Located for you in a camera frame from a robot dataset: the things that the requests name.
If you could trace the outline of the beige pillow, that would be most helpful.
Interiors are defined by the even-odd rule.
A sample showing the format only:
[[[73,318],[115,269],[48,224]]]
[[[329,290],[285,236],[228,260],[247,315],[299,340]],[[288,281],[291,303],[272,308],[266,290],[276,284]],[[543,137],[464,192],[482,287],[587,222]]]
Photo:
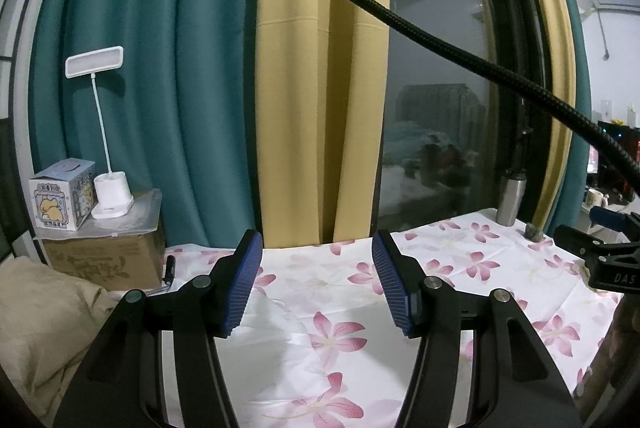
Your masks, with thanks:
[[[115,307],[104,288],[27,257],[1,264],[1,366],[44,426]]]

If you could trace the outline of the teal curtain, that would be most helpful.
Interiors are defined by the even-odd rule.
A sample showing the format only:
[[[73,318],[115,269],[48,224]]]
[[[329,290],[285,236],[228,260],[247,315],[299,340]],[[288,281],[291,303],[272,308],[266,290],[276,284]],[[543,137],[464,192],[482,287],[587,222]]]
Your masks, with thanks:
[[[90,78],[67,57],[121,45],[98,73],[113,169],[162,192],[169,245],[234,247],[259,224],[254,117],[256,0],[43,0],[29,69],[32,162],[106,171]]]

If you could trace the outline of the brown cardboard box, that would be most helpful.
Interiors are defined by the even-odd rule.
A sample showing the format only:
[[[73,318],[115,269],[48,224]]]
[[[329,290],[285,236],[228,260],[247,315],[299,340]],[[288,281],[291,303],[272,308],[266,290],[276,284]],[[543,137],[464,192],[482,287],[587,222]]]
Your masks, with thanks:
[[[76,232],[38,229],[50,264],[109,291],[160,287],[165,235],[160,218],[162,192],[134,197],[129,212],[116,219],[88,218]]]

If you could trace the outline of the cartoon tissue box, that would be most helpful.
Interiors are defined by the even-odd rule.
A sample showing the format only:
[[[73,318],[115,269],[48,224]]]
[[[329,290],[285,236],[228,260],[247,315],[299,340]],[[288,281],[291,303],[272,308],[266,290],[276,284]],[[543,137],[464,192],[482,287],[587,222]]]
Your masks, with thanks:
[[[77,231],[96,205],[96,162],[67,158],[36,173],[29,197],[37,227]]]

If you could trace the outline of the floral bed sheet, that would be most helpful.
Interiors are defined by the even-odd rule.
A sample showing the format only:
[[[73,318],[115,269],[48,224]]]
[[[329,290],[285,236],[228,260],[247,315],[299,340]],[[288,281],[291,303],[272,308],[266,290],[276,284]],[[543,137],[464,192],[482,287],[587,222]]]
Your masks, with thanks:
[[[582,261],[489,209],[393,239],[451,287],[510,292],[567,388],[584,392],[620,298],[591,289]],[[241,325],[217,344],[243,427],[393,426],[418,348],[392,320],[368,239],[266,250]]]

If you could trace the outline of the steel thermos bottle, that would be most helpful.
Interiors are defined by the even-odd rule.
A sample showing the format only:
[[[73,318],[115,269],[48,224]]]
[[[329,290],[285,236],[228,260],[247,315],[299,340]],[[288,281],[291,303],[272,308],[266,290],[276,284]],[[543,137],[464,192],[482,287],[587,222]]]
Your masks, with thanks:
[[[509,171],[503,175],[496,222],[502,226],[515,223],[525,194],[526,174],[523,171]]]

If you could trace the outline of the right side yellow curtain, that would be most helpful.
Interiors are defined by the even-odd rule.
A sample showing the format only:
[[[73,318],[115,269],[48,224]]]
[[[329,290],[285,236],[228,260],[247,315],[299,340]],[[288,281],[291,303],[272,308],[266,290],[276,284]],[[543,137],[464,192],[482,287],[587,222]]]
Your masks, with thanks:
[[[570,12],[566,0],[538,0],[547,38],[550,67],[551,93],[570,107],[576,102],[576,59]],[[549,156],[544,183],[533,217],[533,226],[542,229],[559,196],[567,165],[573,134],[558,119],[551,120]]]

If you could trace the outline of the white desk lamp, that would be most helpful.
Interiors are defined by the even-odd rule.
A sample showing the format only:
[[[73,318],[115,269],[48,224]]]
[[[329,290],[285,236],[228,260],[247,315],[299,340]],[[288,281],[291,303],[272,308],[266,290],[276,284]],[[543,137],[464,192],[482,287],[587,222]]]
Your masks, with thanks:
[[[98,73],[117,70],[122,65],[124,65],[124,48],[121,45],[89,50],[89,52],[67,57],[64,62],[66,79],[77,79],[82,76],[90,78],[94,106],[96,106],[96,115],[98,116],[106,172],[97,175],[93,180],[98,200],[91,211],[95,220],[113,220],[124,217],[134,204],[134,196],[126,173],[113,169],[98,84],[96,83]]]

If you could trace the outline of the yellow curtain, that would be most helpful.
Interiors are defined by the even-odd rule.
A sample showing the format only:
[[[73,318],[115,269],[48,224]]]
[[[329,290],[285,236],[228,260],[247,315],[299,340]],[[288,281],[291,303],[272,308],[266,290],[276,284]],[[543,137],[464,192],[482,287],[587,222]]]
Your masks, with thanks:
[[[257,0],[255,110],[271,248],[365,237],[390,30],[347,0]]]
[[[547,38],[550,67],[551,93],[570,107],[576,102],[576,59],[570,12],[566,0],[538,0]],[[533,226],[542,229],[559,196],[567,165],[573,134],[558,119],[551,120],[549,156],[544,183],[533,217]]]

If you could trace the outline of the white mug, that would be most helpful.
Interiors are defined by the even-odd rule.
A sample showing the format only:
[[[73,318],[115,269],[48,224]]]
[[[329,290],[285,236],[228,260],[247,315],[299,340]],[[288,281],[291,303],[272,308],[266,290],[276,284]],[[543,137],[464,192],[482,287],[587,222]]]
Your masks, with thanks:
[[[602,193],[597,188],[588,187],[585,193],[584,206],[588,209],[593,207],[606,207],[608,205],[608,194]]]

